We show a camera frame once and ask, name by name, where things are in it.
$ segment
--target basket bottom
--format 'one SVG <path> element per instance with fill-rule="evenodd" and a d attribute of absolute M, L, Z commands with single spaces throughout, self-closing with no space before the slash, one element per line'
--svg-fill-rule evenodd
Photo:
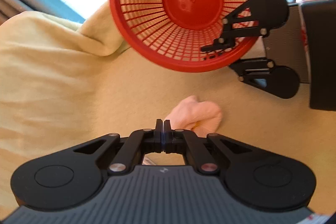
<path fill-rule="evenodd" d="M 220 19 L 223 0 L 163 0 L 163 6 L 177 25 L 202 30 Z"/>

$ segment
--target ribbed gray surface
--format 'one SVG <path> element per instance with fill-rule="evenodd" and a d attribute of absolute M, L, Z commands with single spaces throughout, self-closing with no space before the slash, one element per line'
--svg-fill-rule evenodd
<path fill-rule="evenodd" d="M 129 175 L 111 177 L 99 195 L 77 208 L 47 213 L 20 207 L 4 224 L 295 224 L 310 214 L 306 208 L 253 210 L 233 199 L 217 178 L 191 166 L 136 166 Z"/>
<path fill-rule="evenodd" d="M 301 83 L 308 83 L 308 68 L 303 47 L 299 7 L 289 8 L 289 19 L 279 29 L 271 30 L 264 38 L 266 56 L 278 66 L 287 66 L 297 72 Z"/>

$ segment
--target white label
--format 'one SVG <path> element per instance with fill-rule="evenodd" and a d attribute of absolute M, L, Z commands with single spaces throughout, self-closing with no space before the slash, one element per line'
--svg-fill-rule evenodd
<path fill-rule="evenodd" d="M 330 216 L 312 214 L 298 224 L 324 224 L 329 220 Z"/>

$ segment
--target basket rim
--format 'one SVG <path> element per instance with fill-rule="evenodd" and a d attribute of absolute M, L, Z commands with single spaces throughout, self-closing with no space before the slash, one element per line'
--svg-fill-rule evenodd
<path fill-rule="evenodd" d="M 181 72 L 206 72 L 222 67 L 228 66 L 237 61 L 244 54 L 246 54 L 255 44 L 257 39 L 252 37 L 250 39 L 244 39 L 244 43 L 240 43 L 233 51 L 227 52 L 226 58 L 213 58 L 206 62 L 204 61 L 183 61 L 169 58 L 154 52 L 148 48 L 130 29 L 127 25 L 120 5 L 120 0 L 110 0 L 110 9 L 114 19 L 114 22 L 124 37 L 127 43 L 131 45 L 138 53 L 140 53 L 146 59 L 160 65 L 162 67 L 181 71 Z"/>

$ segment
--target logo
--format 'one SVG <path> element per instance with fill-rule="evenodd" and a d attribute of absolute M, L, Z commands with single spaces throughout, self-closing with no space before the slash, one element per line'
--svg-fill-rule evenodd
<path fill-rule="evenodd" d="M 161 172 L 161 173 L 167 173 L 168 171 L 169 171 L 169 170 L 168 170 L 167 168 L 165 168 L 165 167 L 162 168 L 162 169 L 160 169 L 160 172 Z"/>

